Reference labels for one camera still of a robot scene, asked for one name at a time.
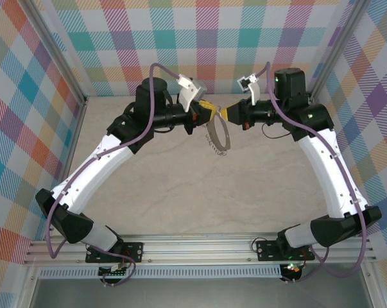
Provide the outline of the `grey beaded bracelet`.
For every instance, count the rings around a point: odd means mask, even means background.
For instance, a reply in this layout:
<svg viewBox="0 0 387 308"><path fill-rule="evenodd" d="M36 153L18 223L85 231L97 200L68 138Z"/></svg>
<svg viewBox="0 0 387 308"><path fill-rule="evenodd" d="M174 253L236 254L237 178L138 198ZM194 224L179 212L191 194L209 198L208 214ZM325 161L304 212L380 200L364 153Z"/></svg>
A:
<svg viewBox="0 0 387 308"><path fill-rule="evenodd" d="M220 138L218 137L217 130L216 130L216 124L215 120L216 118L219 119L222 128L223 128L223 134L225 137L225 144L222 144L220 141ZM221 157L224 157L227 155L228 150L231 148L231 141L230 141L230 134L228 131L228 126L225 122L225 120L220 117L218 114L216 114L212 121L208 122L205 125L207 129L206 138L208 140L209 145L213 148L214 152Z"/></svg>

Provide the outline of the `small black controller board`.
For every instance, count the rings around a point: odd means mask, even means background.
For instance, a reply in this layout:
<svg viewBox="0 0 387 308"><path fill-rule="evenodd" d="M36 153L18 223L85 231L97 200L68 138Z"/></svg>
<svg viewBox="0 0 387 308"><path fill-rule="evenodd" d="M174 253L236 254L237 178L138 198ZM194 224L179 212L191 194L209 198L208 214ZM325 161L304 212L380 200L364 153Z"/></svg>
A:
<svg viewBox="0 0 387 308"><path fill-rule="evenodd" d="M302 271L305 268L304 263L289 263L280 265L281 281L292 282L302 277Z"/></svg>
<svg viewBox="0 0 387 308"><path fill-rule="evenodd" d="M98 268L98 276L118 277L125 276L128 266L126 264L103 264Z"/></svg>

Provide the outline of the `grey metal shelf panel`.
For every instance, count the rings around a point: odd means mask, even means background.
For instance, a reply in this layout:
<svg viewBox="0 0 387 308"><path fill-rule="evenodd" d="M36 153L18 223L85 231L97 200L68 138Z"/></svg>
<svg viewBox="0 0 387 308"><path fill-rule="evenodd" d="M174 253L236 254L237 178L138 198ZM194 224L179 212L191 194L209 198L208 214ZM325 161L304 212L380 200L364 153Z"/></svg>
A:
<svg viewBox="0 0 387 308"><path fill-rule="evenodd" d="M274 278L40 280L31 308L374 308L361 275L300 284Z"/></svg>

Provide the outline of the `aluminium side floor rail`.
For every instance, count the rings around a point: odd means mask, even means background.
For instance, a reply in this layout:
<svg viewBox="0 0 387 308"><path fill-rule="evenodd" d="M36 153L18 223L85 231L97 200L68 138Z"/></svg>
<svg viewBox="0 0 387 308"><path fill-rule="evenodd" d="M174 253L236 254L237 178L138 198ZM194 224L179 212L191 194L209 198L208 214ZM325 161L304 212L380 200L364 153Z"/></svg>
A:
<svg viewBox="0 0 387 308"><path fill-rule="evenodd" d="M67 154L67 160L65 163L65 167L62 171L62 174L60 176L61 182L57 184L56 186L65 183L67 178L69 178L71 174L71 168L72 168L72 163L73 163L73 158L74 154L76 151L76 147L78 144L78 139L80 136L80 131L83 125L83 121L85 119L85 113L87 110L87 103L88 101L86 100L84 105L80 107L80 112L78 114L78 120L76 123L76 128L74 129L74 133L71 138L71 144L69 148L69 152ZM50 231L52 230L52 224L51 224L51 218L48 218L49 214L51 213L51 207L53 206L54 202L56 201L57 196L51 196L49 195L48 200L46 201L46 224L45 224L45 229L44 229L44 239L47 239L50 236Z"/></svg>

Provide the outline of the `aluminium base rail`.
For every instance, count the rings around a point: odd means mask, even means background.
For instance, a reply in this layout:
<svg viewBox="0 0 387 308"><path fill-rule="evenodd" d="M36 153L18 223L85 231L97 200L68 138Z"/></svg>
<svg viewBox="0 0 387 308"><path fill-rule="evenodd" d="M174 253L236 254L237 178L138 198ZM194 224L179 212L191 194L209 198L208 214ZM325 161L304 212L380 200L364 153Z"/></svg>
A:
<svg viewBox="0 0 387 308"><path fill-rule="evenodd" d="M141 265L239 265L257 264L256 242L274 239L273 233L124 235L125 242L142 242ZM25 266L84 266L84 244L64 244L52 259L45 241L30 244Z"/></svg>

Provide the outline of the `short aluminium frame post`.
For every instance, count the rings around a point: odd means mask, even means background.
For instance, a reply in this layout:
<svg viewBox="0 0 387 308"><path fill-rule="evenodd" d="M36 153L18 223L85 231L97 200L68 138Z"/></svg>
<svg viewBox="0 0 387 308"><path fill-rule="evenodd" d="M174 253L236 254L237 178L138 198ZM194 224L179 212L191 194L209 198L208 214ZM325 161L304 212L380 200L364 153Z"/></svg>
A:
<svg viewBox="0 0 387 308"><path fill-rule="evenodd" d="M361 271L364 277L365 285L370 297L373 308L383 308L381 302L379 284L375 276L375 271L371 263L362 262Z"/></svg>
<svg viewBox="0 0 387 308"><path fill-rule="evenodd" d="M17 308L30 308L40 274L40 267L38 266L25 267L24 270L24 280Z"/></svg>

